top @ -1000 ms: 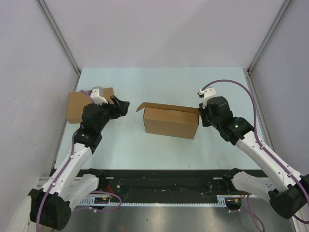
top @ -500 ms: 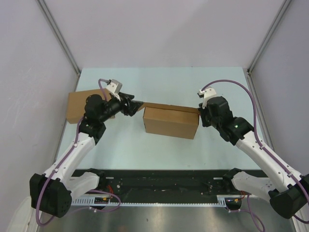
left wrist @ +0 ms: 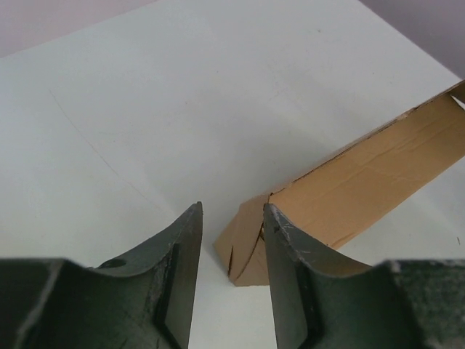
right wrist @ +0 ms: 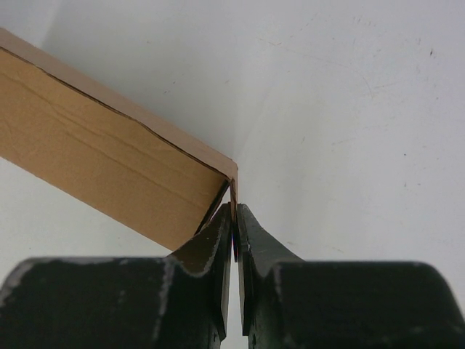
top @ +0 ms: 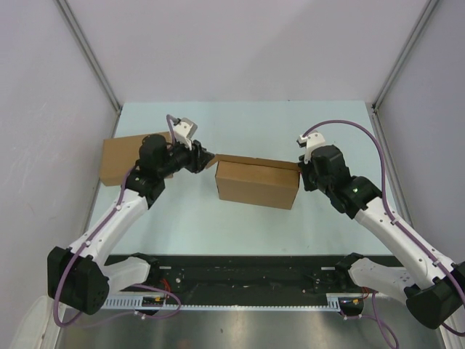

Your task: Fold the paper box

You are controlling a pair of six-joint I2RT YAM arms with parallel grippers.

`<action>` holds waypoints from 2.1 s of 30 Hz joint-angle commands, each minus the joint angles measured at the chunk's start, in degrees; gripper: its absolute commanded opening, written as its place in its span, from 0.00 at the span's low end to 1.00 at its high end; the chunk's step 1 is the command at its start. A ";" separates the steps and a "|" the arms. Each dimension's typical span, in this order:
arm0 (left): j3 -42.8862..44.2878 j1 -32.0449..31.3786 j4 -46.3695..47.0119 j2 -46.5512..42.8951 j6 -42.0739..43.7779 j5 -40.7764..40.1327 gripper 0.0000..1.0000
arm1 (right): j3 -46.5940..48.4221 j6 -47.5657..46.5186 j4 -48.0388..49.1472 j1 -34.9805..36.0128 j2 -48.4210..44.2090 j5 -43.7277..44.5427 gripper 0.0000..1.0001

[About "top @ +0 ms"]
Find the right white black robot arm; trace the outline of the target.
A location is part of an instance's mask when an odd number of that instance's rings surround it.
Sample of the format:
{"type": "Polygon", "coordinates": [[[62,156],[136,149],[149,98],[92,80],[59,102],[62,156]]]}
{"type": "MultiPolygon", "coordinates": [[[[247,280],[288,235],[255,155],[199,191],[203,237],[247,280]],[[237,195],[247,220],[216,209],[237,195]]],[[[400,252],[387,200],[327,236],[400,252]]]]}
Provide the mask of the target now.
{"type": "Polygon", "coordinates": [[[335,273],[344,292],[357,286],[376,290],[404,304],[429,329],[437,329],[463,304],[464,264],[435,249],[383,202],[367,178],[352,176],[342,152],[324,145],[299,157],[304,189],[320,190],[331,205],[369,230],[401,263],[400,269],[352,253],[335,273]]]}

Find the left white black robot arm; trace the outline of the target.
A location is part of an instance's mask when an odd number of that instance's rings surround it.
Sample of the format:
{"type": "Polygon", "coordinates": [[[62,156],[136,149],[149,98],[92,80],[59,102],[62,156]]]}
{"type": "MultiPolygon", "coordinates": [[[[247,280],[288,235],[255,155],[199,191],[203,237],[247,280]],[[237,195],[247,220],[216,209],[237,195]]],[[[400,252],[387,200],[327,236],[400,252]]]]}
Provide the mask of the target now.
{"type": "Polygon", "coordinates": [[[165,190],[165,179],[182,170],[198,174],[214,159],[197,140],[168,144],[163,135],[148,135],[139,158],[127,172],[120,193],[107,212],[69,247],[56,246],[47,257],[47,291],[54,300],[79,313],[95,314],[109,295],[138,284],[155,289],[160,272],[140,253],[106,265],[113,247],[165,190]]]}

